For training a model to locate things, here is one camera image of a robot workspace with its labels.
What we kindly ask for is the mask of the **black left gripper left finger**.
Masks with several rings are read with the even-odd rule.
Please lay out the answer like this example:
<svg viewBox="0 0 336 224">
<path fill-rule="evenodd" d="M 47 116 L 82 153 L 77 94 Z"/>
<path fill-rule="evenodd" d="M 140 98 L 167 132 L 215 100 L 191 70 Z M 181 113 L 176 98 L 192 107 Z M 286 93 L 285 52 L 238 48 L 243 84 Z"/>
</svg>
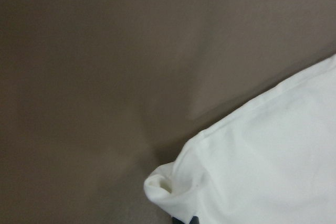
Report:
<svg viewBox="0 0 336 224">
<path fill-rule="evenodd" d="M 172 224 L 184 224 L 184 222 L 180 221 L 179 219 L 172 217 Z"/>
</svg>

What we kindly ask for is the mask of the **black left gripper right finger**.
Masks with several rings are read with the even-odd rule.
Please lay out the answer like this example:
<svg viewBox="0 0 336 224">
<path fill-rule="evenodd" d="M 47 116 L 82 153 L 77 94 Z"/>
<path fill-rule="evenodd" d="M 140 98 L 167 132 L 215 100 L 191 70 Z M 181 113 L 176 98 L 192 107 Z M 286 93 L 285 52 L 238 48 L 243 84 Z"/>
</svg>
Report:
<svg viewBox="0 0 336 224">
<path fill-rule="evenodd" d="M 198 216 L 193 216 L 189 222 L 189 224 L 200 224 Z"/>
</svg>

